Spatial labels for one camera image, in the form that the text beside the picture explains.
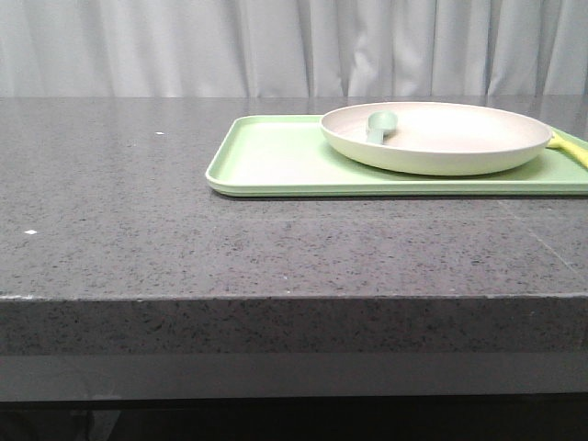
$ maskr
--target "plate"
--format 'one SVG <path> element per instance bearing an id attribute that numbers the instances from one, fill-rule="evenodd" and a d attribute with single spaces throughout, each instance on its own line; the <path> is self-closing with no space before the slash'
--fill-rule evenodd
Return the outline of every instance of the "plate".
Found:
<path id="1" fill-rule="evenodd" d="M 366 141 L 369 115 L 398 116 L 384 144 Z M 321 118 L 326 140 L 362 164 L 418 175 L 484 175 L 525 164 L 552 137 L 551 127 L 506 110 L 465 104 L 389 102 L 342 107 Z"/>

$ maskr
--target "white curtain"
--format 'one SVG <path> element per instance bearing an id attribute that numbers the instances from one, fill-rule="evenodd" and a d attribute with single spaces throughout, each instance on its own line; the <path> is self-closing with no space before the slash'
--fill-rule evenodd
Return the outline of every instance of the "white curtain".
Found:
<path id="1" fill-rule="evenodd" d="M 587 0 L 0 0 L 0 96 L 585 94 Z"/>

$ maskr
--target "speckled stone surface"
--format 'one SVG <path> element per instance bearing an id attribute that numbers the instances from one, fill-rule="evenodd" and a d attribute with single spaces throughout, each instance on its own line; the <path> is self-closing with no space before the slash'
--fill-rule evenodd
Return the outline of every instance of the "speckled stone surface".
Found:
<path id="1" fill-rule="evenodd" d="M 588 134 L 585 96 L 437 100 Z M 586 351 L 588 198 L 208 187 L 234 119 L 365 101 L 0 99 L 0 355 Z"/>

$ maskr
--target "tray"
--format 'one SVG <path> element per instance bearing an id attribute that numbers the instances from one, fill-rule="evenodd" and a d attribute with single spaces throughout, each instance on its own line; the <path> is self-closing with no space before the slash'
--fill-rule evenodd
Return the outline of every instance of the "tray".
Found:
<path id="1" fill-rule="evenodd" d="M 409 175 L 357 163 L 322 136 L 321 115 L 252 116 L 233 122 L 207 171 L 209 185 L 234 197 L 377 195 L 586 195 L 588 170 L 546 149 L 492 175 Z M 556 130 L 588 148 L 588 142 Z"/>

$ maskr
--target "yellow utensil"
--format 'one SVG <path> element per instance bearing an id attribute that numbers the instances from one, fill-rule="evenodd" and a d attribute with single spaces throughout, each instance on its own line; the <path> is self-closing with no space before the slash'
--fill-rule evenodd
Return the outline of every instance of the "yellow utensil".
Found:
<path id="1" fill-rule="evenodd" d="M 553 132 L 553 138 L 549 141 L 550 149 L 561 149 L 574 158 L 584 167 L 588 168 L 588 150 L 583 149 L 572 141 L 564 140 L 557 132 Z"/>

